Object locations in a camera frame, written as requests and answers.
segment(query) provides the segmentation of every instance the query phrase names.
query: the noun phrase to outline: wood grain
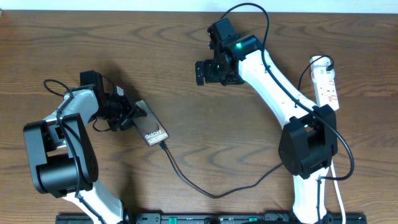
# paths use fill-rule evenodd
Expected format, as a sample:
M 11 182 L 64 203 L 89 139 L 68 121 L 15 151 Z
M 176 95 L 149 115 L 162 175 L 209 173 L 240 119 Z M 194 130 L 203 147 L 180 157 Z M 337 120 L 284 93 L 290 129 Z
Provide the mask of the wood grain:
M 0 18 L 0 220 L 53 223 L 80 213 L 62 199 L 41 195 L 31 181 L 22 128 L 60 104 L 42 82 L 79 85 L 96 70 L 145 99 L 170 133 L 181 170 L 214 194 L 254 183 L 280 162 L 280 126 L 249 85 L 196 86 L 194 64 L 212 57 L 206 29 L 220 13 L 6 11 Z M 267 49 L 296 85 L 312 55 L 336 62 L 338 129 L 356 159 L 354 176 L 340 182 L 348 212 L 369 223 L 398 222 L 398 17 L 370 14 L 272 13 Z M 262 37 L 259 13 L 234 13 L 235 29 Z M 303 92 L 314 98 L 312 81 Z M 293 182 L 280 168 L 258 187 L 208 199 L 182 183 L 159 147 L 148 148 L 135 129 L 96 133 L 88 127 L 108 189 L 135 210 L 165 213 L 256 213 L 288 210 Z M 338 174 L 349 169 L 340 145 Z M 326 207 L 340 212 L 332 183 Z

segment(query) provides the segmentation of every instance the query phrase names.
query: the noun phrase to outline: wooden surface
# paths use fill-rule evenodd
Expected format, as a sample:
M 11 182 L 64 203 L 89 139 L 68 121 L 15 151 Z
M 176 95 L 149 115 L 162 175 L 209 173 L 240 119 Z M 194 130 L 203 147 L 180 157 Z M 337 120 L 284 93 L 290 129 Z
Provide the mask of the wooden surface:
M 57 214 L 81 212 L 34 189 L 22 128 L 61 102 L 44 89 L 44 79 L 78 86 L 84 70 L 107 75 L 145 99 L 170 133 L 168 145 L 181 170 L 214 194 L 252 184 L 277 165 L 280 126 L 248 84 L 196 86 L 195 62 L 212 58 L 206 29 L 219 17 L 191 12 L 6 11 L 0 18 L 0 222 L 53 223 Z M 339 183 L 346 210 L 363 212 L 369 223 L 397 223 L 398 17 L 270 17 L 267 49 L 294 85 L 312 55 L 335 59 L 338 130 L 356 159 L 354 176 Z M 237 31 L 263 36 L 262 14 L 229 18 Z M 314 99 L 308 75 L 302 90 Z M 161 148 L 147 147 L 135 129 L 87 130 L 100 179 L 135 211 L 256 213 L 292 208 L 293 181 L 284 167 L 255 189 L 213 200 L 182 183 Z M 338 175 L 347 173 L 349 160 L 341 144 L 334 160 Z M 331 182 L 326 191 L 326 207 L 340 212 Z

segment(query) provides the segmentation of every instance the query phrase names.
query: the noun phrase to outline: power outlet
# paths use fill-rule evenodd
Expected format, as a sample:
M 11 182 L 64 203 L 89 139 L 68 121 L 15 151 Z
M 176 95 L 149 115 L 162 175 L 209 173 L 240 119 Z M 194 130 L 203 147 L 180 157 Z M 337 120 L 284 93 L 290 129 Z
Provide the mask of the power outlet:
M 313 62 L 321 56 L 314 56 Z M 338 110 L 338 99 L 335 85 L 335 70 L 327 71 L 326 68 L 331 64 L 330 59 L 323 57 L 311 65 L 311 79 L 315 89 L 317 105 L 319 107 L 329 104 L 333 110 Z

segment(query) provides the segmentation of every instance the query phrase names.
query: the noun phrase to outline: white power cord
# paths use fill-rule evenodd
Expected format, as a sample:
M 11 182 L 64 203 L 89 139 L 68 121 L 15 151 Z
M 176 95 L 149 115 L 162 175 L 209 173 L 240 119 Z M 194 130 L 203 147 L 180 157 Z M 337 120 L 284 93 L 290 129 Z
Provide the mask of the white power cord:
M 333 160 L 331 160 L 330 170 L 331 170 L 331 176 L 332 177 L 336 177 L 336 172 L 335 172 L 335 167 L 333 165 Z M 335 184 L 337 200 L 338 200 L 338 204 L 340 205 L 340 210 L 341 210 L 341 219 L 342 219 L 341 224 L 346 224 L 346 212 L 344 210 L 344 205 L 343 205 L 343 200 L 341 199 L 340 190 L 338 188 L 337 181 L 334 180 L 333 183 Z

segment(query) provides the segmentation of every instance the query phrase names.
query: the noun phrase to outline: wooden table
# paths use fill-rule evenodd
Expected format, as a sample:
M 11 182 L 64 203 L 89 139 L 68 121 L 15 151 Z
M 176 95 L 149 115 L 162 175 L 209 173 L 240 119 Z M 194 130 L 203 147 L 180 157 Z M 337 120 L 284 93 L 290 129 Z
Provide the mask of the wooden table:
M 280 162 L 280 126 L 248 85 L 196 86 L 197 60 L 212 58 L 206 29 L 221 13 L 6 11 L 0 18 L 0 222 L 53 223 L 60 213 L 81 213 L 32 185 L 22 128 L 61 102 L 42 82 L 79 85 L 79 72 L 107 75 L 145 99 L 170 133 L 181 170 L 220 194 L 250 185 Z M 354 176 L 340 182 L 347 212 L 369 223 L 398 222 L 398 17 L 370 14 L 272 13 L 267 49 L 297 84 L 311 56 L 336 62 L 338 130 L 355 156 Z M 260 13 L 234 13 L 235 29 L 262 37 Z M 312 99 L 308 75 L 302 91 Z M 181 182 L 160 147 L 147 147 L 135 129 L 97 133 L 87 128 L 99 178 L 134 211 L 261 213 L 289 210 L 292 176 L 283 167 L 259 186 L 219 200 Z M 348 172 L 343 146 L 334 157 Z M 333 184 L 326 207 L 340 212 Z

